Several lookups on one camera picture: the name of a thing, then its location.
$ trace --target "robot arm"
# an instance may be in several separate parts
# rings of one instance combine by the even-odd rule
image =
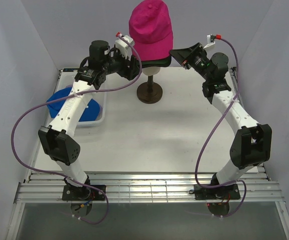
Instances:
[[[210,41],[213,42],[215,38],[211,35]],[[203,95],[223,114],[234,99],[225,79],[228,57],[217,52],[208,59],[205,47],[199,42],[188,48],[171,50],[170,54],[185,69],[193,68],[205,79]],[[234,101],[225,119],[235,137],[230,148],[230,160],[213,176],[211,186],[238,180],[248,170],[270,158],[272,130],[269,125],[259,124],[237,101]]]
[[[129,36],[123,36],[123,39],[131,45],[134,44]],[[129,46],[120,39],[115,41],[112,49],[106,41],[93,41],[89,47],[89,57],[82,61],[74,78],[70,95],[98,90],[105,82],[106,76],[113,73],[132,80],[138,75],[139,68],[134,56],[129,59],[129,52]],[[42,126],[38,131],[44,153],[49,155],[69,176],[64,181],[70,192],[73,192],[73,195],[80,200],[85,200],[90,196],[90,189],[74,183],[71,179],[86,185],[90,185],[90,180],[79,162],[80,146],[73,137],[79,119],[94,94],[96,93],[68,98],[49,126]]]

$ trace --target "white tray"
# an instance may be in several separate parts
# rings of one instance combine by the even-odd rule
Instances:
[[[78,68],[64,68],[60,71],[60,76],[55,92],[71,86],[74,83],[77,69]],[[100,89],[107,89],[106,82],[101,85]],[[96,127],[104,121],[106,115],[107,92],[97,92],[94,93],[93,96],[93,100],[95,100],[100,105],[100,113],[95,121],[80,121],[77,124],[77,128]]]

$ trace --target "white enclosure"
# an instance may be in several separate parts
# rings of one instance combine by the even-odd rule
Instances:
[[[209,34],[221,34],[235,47],[245,108],[273,130],[271,159],[265,167],[269,177],[279,181],[289,211],[289,1],[165,2],[174,48],[206,44]],[[112,46],[117,32],[128,34],[128,20],[139,3],[0,0],[0,240],[6,238],[17,188],[26,178],[26,170],[11,151],[14,123],[26,110],[49,98],[59,70],[76,67],[89,54],[93,40],[106,40]],[[210,56],[215,51],[227,54],[231,67],[236,65],[231,49],[223,42],[216,43]],[[196,94],[202,95],[201,87]],[[16,149],[27,164],[37,149],[37,131],[46,116],[47,108],[34,111],[16,132]]]

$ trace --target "cable clip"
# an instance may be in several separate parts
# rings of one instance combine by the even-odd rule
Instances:
[[[231,97],[231,99],[230,99],[230,101],[229,101],[229,102],[230,102],[230,103],[231,103],[231,102],[234,102],[235,104],[238,104],[238,103],[240,103],[240,101],[238,100],[238,98],[236,98],[236,99],[235,99],[235,97],[234,97],[234,96],[232,96],[232,97]]]

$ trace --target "pink baseball cap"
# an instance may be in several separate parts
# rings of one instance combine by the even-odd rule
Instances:
[[[167,5],[162,0],[144,0],[132,11],[129,34],[141,61],[165,59],[174,46]]]

